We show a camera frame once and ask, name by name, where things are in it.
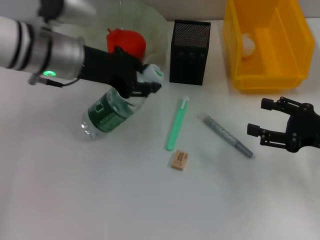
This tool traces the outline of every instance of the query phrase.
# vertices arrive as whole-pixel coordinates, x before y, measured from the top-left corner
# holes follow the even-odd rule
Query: mesh pen holder
[[[202,85],[210,42],[210,22],[175,20],[170,82]]]

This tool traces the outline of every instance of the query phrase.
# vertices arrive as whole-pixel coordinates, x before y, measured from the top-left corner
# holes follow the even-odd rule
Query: white wall
[[[0,0],[0,15],[27,20],[36,15],[40,0]],[[104,2],[107,0],[90,0]],[[226,0],[142,0],[158,9],[167,19],[221,19]],[[320,0],[299,0],[306,17],[320,17]]]

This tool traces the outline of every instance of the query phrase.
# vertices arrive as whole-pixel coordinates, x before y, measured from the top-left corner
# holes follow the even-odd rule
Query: plastic bottle
[[[161,82],[164,74],[158,66],[151,64],[143,72],[137,73],[139,82]],[[145,102],[145,97],[122,98],[115,88],[107,91],[82,115],[80,132],[86,140],[97,140],[110,133]]]

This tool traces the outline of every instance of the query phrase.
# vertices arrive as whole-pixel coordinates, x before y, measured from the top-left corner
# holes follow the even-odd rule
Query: yellow plastic bin
[[[256,46],[248,58],[242,58],[242,34]],[[239,90],[292,89],[308,76],[315,40],[297,0],[227,0],[223,38]]]

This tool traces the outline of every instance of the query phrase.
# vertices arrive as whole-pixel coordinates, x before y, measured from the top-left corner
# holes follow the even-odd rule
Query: gray marker
[[[245,156],[247,156],[248,158],[252,158],[254,154],[208,114],[200,113],[198,115],[198,118],[202,120],[204,124],[206,124],[209,128],[215,131],[218,135],[220,135],[224,140],[226,140],[229,144],[231,144],[241,153],[243,153]]]

